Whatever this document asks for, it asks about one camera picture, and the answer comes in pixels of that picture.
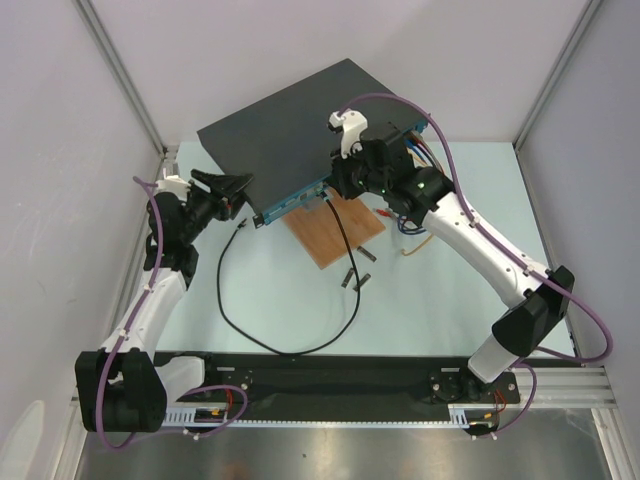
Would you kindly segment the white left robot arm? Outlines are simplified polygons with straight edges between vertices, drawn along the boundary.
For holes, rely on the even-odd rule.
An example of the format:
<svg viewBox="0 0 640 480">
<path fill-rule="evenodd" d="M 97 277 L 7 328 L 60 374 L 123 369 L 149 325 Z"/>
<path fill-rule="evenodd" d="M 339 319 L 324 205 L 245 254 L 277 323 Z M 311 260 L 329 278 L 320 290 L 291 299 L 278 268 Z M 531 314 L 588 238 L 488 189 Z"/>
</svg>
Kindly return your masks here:
<svg viewBox="0 0 640 480">
<path fill-rule="evenodd" d="M 114 331 L 95 351 L 75 362 L 76 387 L 84 427 L 89 432 L 154 433 L 167 407 L 188 393 L 214 397 L 219 374 L 198 357 L 154 363 L 170 315 L 191 286 L 199 253 L 197 237 L 212 221 L 236 218 L 246 202 L 250 174 L 192 170 L 137 183 L 147 195 L 149 234 L 141 284 Z"/>
</svg>

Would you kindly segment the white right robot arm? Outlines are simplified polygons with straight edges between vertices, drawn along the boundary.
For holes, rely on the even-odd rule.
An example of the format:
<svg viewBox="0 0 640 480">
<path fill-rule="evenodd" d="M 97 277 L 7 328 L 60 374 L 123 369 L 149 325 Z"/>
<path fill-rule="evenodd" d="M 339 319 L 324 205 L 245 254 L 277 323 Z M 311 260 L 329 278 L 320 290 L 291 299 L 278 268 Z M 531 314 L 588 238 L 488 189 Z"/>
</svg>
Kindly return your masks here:
<svg viewBox="0 0 640 480">
<path fill-rule="evenodd" d="M 344 199 L 363 193 L 381 197 L 398 216 L 447 243 L 497 292 L 506 313 L 468 360 L 460 377 L 463 395 L 481 402 L 496 378 L 530 355 L 564 319 L 575 278 L 554 271 L 517 250 L 467 204 L 459 187 L 435 167 L 418 167 L 393 124 L 369 125 L 356 111 L 330 116 L 340 134 L 332 154 L 329 185 Z"/>
</svg>

